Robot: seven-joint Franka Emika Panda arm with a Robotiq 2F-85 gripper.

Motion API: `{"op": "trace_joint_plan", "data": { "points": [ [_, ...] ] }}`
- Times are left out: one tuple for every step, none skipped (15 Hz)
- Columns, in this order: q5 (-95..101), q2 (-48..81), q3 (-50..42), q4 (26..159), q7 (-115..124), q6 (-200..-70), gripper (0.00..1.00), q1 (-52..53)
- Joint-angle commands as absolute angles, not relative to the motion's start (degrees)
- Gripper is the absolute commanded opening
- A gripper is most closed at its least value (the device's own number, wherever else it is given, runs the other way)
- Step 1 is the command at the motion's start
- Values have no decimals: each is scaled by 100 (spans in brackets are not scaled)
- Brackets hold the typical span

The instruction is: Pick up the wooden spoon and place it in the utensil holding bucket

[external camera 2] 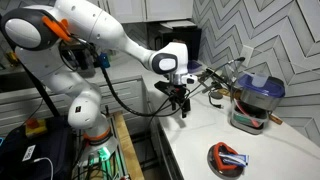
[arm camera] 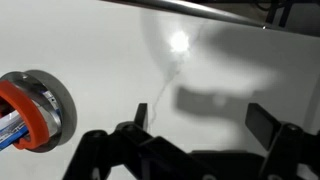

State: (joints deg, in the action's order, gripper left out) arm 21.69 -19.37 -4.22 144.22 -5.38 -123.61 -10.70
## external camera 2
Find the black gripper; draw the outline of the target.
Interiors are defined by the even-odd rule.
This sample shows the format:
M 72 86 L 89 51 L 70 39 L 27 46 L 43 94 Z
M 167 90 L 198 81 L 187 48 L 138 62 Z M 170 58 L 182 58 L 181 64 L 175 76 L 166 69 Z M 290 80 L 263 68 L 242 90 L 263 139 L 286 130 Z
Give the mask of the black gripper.
M 179 105 L 182 107 L 182 117 L 185 118 L 187 116 L 191 108 L 185 85 L 173 85 L 169 82 L 158 81 L 154 84 L 154 87 L 169 97 L 172 110 L 176 110 L 176 106 Z

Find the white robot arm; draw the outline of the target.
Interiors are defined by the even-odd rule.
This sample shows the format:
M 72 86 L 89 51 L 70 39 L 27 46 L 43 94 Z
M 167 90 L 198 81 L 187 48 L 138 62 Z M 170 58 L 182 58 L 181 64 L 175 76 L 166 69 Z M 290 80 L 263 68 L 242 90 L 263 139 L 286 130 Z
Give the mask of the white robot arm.
M 158 51 L 148 50 L 125 33 L 109 13 L 87 0 L 56 0 L 52 6 L 31 5 L 8 11 L 1 30 L 14 46 L 20 62 L 45 86 L 72 99 L 68 123 L 84 131 L 89 141 L 85 151 L 113 153 L 117 140 L 101 113 L 101 91 L 68 68 L 59 53 L 60 44 L 74 36 L 107 49 L 125 52 L 149 71 L 167 74 L 176 86 L 192 84 L 197 77 L 187 69 L 187 46 L 171 42 Z

